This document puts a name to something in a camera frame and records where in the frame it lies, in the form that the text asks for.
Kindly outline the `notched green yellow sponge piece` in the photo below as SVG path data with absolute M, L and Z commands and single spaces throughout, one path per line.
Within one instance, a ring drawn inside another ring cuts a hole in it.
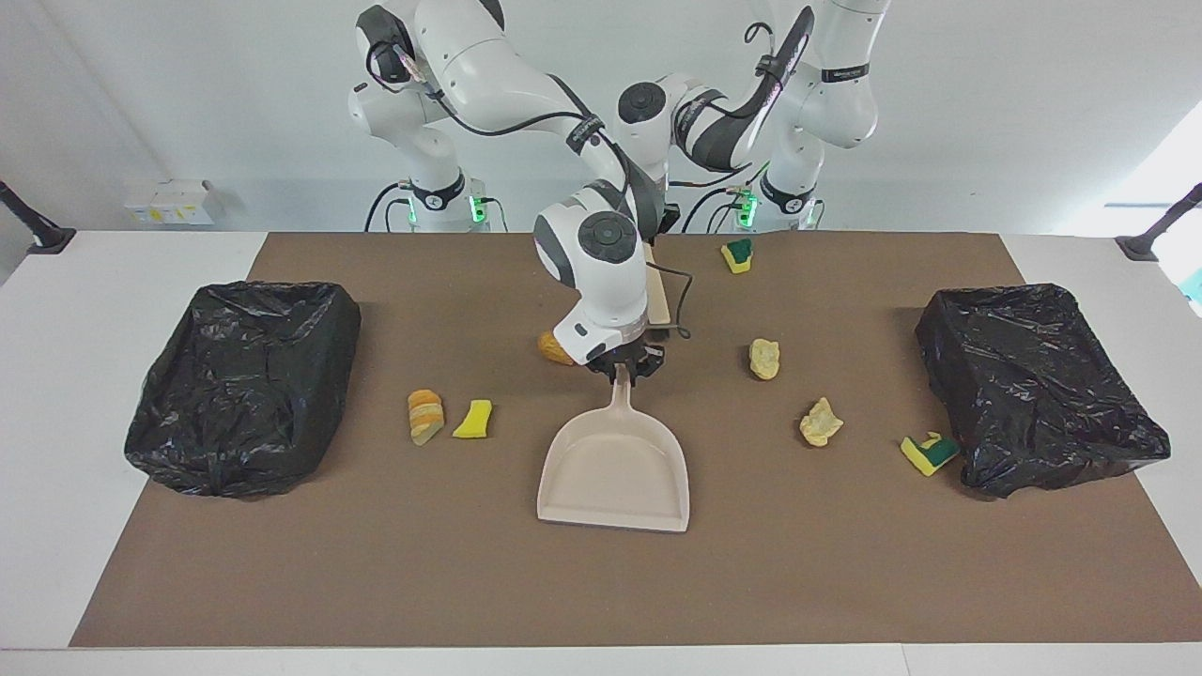
M 938 432 L 928 432 L 926 439 L 915 440 L 914 437 L 905 437 L 899 444 L 899 450 L 920 474 L 932 478 L 962 449 L 953 438 L 944 437 Z

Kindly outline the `orange striped sponge piece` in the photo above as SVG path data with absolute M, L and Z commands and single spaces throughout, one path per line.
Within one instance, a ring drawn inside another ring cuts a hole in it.
M 418 389 L 407 395 L 409 437 L 417 446 L 424 446 L 445 426 L 442 399 L 429 389 Z

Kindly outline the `beige plastic dustpan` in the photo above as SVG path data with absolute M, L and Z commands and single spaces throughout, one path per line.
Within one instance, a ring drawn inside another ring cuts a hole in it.
M 686 533 L 686 453 L 659 419 L 632 407 L 619 368 L 609 403 L 563 425 L 546 453 L 536 498 L 545 522 Z

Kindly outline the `brown table mat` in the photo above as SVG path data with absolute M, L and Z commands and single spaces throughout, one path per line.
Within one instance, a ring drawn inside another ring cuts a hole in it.
M 541 522 L 554 433 L 609 401 L 535 337 L 575 304 L 523 235 L 270 235 L 257 281 L 334 281 L 363 321 L 347 410 L 286 496 L 147 484 L 76 646 L 597 646 L 1202 640 L 1202 588 L 1137 478 L 990 502 L 897 444 L 948 429 L 914 336 L 940 287 L 1016 285 L 996 236 L 670 236 L 690 340 L 633 390 L 688 459 L 680 534 Z M 748 369 L 776 340 L 776 379 Z M 445 426 L 409 437 L 407 395 Z M 811 447 L 827 397 L 845 425 Z M 456 439 L 472 399 L 488 437 Z

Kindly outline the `white cardboard boxes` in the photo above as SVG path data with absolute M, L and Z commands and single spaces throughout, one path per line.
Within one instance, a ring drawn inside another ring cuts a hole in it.
M 213 226 L 224 220 L 224 204 L 210 180 L 125 180 L 123 206 L 144 226 Z

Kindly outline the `beige brush with black bristles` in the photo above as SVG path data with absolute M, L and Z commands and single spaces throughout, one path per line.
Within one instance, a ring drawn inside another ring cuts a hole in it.
M 645 257 L 645 287 L 647 287 L 647 318 L 648 327 L 655 327 L 656 330 L 665 330 L 670 324 L 672 324 L 672 313 L 670 312 L 670 303 L 667 302 L 667 296 L 665 292 L 665 286 L 661 277 L 660 269 L 653 267 L 655 263 L 655 257 L 653 256 L 653 247 L 649 243 L 643 243 L 643 251 Z

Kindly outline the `bin with black trash bag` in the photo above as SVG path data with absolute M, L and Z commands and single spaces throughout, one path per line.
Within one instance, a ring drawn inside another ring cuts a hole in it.
M 915 334 L 962 484 L 978 496 L 1061 490 L 1171 456 L 1066 287 L 944 287 Z
M 145 373 L 126 461 L 182 496 L 282 496 L 343 422 L 361 321 L 331 281 L 198 287 Z

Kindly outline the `plain yellow sponge piece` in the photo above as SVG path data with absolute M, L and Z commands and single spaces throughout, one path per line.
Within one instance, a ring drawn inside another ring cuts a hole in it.
M 492 401 L 472 399 L 468 414 L 465 414 L 462 423 L 452 432 L 452 437 L 456 437 L 456 439 L 484 439 L 488 437 L 492 413 Z

